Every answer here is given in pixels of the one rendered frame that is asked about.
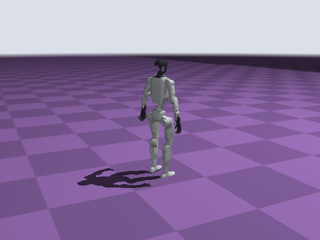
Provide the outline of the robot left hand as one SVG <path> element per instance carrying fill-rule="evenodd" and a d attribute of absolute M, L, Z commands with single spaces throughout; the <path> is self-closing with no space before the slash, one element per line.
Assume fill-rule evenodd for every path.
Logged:
<path fill-rule="evenodd" d="M 145 105 L 144 106 L 144 109 L 143 108 L 141 108 L 142 110 L 141 110 L 141 114 L 140 114 L 140 116 L 138 117 L 138 118 L 140 118 L 139 120 L 140 121 L 143 121 L 145 118 L 146 118 L 146 109 L 147 109 L 147 106 Z"/>

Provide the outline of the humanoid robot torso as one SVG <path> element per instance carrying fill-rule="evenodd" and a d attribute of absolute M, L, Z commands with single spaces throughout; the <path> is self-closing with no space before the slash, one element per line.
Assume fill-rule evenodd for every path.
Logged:
<path fill-rule="evenodd" d="M 156 75 L 157 74 L 155 74 L 155 76 Z M 164 111 L 165 106 L 162 104 L 166 104 L 169 99 L 169 90 L 166 86 L 166 79 L 169 78 L 166 77 L 166 75 L 163 75 L 163 77 L 160 78 L 155 76 L 150 80 L 150 92 L 152 102 L 158 105 L 152 110 L 151 118 L 157 122 L 161 122 L 161 117 L 166 115 L 166 112 Z"/>

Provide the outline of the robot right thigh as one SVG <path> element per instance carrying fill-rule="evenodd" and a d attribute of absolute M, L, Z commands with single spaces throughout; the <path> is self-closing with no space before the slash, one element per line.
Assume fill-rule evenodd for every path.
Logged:
<path fill-rule="evenodd" d="M 161 146 L 163 152 L 165 152 L 165 147 L 169 145 L 172 148 L 174 140 L 174 123 L 171 117 L 163 115 L 161 117 L 161 124 L 164 126 L 165 143 Z"/>

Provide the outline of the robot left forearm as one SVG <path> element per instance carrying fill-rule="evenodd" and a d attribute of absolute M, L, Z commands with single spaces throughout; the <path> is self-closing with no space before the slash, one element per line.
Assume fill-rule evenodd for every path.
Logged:
<path fill-rule="evenodd" d="M 144 106 L 147 106 L 147 100 L 148 97 L 146 97 L 144 94 L 142 95 L 142 101 L 141 101 L 141 108 L 144 109 Z"/>

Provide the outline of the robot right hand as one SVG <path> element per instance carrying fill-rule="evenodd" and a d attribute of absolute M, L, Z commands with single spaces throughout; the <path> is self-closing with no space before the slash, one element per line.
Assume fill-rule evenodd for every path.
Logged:
<path fill-rule="evenodd" d="M 175 126 L 175 129 L 176 129 L 176 127 L 177 127 L 177 131 L 175 132 L 176 134 L 179 134 L 180 132 L 181 132 L 181 123 L 180 123 L 180 117 L 178 116 L 177 117 L 177 120 L 175 120 L 176 121 L 176 126 Z"/>

